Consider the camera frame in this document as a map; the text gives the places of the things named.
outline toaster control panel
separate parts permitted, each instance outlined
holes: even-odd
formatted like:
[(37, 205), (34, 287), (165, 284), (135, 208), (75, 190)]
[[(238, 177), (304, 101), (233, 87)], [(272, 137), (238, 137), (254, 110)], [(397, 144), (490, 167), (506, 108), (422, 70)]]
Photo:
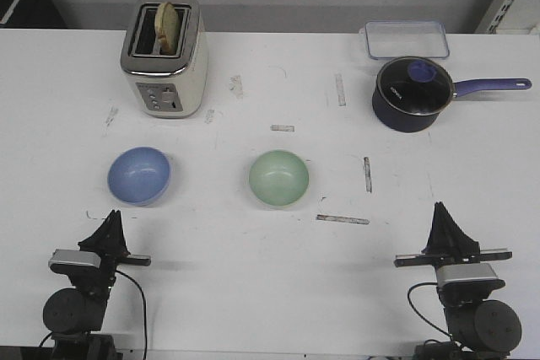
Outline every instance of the toaster control panel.
[(180, 112), (184, 109), (173, 83), (137, 83), (137, 89), (150, 111)]

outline saucepan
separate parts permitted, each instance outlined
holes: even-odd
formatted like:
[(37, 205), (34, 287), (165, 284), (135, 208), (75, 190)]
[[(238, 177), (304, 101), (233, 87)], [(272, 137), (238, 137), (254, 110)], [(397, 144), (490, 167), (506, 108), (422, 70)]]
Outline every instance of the saucepan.
[(453, 83), (436, 62), (419, 56), (389, 61), (377, 75), (373, 111), (390, 128), (417, 132), (430, 126), (455, 97), (480, 90), (529, 89), (526, 78), (473, 79)]

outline clear plastic container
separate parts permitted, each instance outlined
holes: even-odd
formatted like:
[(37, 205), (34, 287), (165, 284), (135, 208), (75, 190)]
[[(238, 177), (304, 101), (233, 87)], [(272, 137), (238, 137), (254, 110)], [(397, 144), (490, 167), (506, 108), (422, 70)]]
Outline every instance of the clear plastic container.
[(368, 56), (375, 60), (450, 55), (445, 27), (438, 21), (370, 21), (359, 33), (365, 38)]

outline bowl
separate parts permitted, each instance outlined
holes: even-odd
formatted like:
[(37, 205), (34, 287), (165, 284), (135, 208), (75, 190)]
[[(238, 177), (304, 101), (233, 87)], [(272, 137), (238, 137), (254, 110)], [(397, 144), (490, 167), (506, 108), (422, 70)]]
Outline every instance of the bowl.
[(309, 183), (304, 161), (288, 151), (266, 152), (250, 168), (253, 194), (270, 206), (284, 207), (298, 201)]
[(167, 189), (169, 160), (158, 149), (138, 147), (120, 155), (107, 176), (109, 190), (120, 201), (135, 206), (154, 202)]

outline bread slice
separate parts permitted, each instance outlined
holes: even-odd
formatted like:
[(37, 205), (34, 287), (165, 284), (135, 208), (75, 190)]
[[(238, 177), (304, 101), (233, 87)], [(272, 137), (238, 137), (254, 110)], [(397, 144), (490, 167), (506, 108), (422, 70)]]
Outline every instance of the bread slice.
[(170, 2), (161, 3), (155, 14), (155, 35), (165, 55), (175, 55), (180, 34), (180, 19), (175, 7)]

